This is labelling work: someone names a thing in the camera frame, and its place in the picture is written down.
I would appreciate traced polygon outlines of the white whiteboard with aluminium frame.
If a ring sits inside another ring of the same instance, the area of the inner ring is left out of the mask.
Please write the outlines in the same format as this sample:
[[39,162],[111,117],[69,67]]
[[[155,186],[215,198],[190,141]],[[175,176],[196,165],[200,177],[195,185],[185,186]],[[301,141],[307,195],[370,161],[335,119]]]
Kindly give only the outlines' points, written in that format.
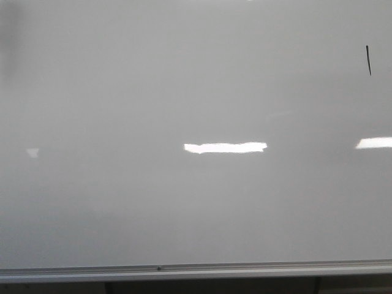
[[390,1],[2,1],[1,282],[391,273]]

